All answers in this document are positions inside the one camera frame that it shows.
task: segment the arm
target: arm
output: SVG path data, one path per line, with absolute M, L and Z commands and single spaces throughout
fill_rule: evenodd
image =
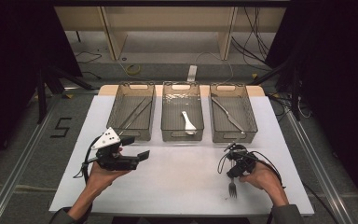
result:
M 50 223 L 76 223 L 79 219 L 87 219 L 90 205 L 108 186 L 118 177 L 130 171 L 107 171 L 97 162 L 92 164 L 89 180 L 86 187 L 80 193 L 72 208 L 63 208 L 51 219 Z
M 257 162 L 252 173 L 241 176 L 240 182 L 248 182 L 268 194 L 274 205 L 271 212 L 275 223 L 304 223 L 297 206 L 289 204 L 278 177 L 264 164 Z

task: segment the metal rail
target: metal rail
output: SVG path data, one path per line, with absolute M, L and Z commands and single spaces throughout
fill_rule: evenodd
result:
M 296 120 L 292 112 L 288 113 L 288 118 L 297 135 L 298 140 L 301 143 L 301 146 L 304 149 L 305 154 L 307 155 L 308 161 L 310 162 L 310 165 L 319 180 L 319 183 L 321 184 L 324 194 L 332 207 L 337 221 L 342 224 L 353 223 L 345 203 L 342 201 L 336 187 L 324 169 L 324 166 L 322 165 L 322 162 L 319 159 L 315 148 L 310 142 L 310 139 L 308 138 L 301 122 Z
M 42 133 L 45 131 L 46 126 L 51 118 L 52 112 L 54 111 L 55 106 L 61 100 L 60 95 L 55 95 L 51 99 L 50 104 L 48 105 L 48 113 L 45 118 L 42 120 L 40 124 L 38 124 L 27 143 L 27 146 L 23 150 L 19 160 L 13 168 L 10 176 L 8 177 L 6 183 L 0 190 L 0 217 L 3 215 L 5 208 L 10 200 L 17 184 L 19 183 L 22 174 L 25 171 L 25 168 L 28 165 L 29 160 L 32 158 L 34 154 L 34 150 L 36 149 L 37 144 L 42 136 Z

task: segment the clear plastic container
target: clear plastic container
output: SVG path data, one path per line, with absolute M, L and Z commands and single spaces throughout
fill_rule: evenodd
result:
M 120 83 L 106 128 L 119 136 L 134 136 L 135 141 L 150 141 L 155 102 L 153 83 Z
M 194 129 L 186 128 L 183 111 L 186 112 Z M 161 117 L 163 141 L 201 141 L 203 129 L 200 84 L 164 82 Z
M 257 125 L 246 85 L 211 84 L 210 88 L 213 142 L 252 143 L 257 133 Z

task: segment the sleeve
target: sleeve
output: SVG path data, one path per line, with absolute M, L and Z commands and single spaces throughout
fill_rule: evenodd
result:
M 71 209 L 71 207 L 64 207 L 58 210 L 54 216 L 51 218 L 49 224 L 82 224 L 87 221 L 91 213 L 92 206 L 89 207 L 86 214 L 79 220 L 74 220 L 67 213 Z
M 276 224 L 303 224 L 304 219 L 300 215 L 295 204 L 288 204 L 285 206 L 273 207 L 272 216 Z

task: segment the wrist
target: wrist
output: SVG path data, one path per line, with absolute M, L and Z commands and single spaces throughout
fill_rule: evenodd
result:
M 284 206 L 289 204 L 289 200 L 287 199 L 286 193 L 282 187 L 277 187 L 274 189 L 266 190 L 268 196 L 272 200 L 274 206 Z

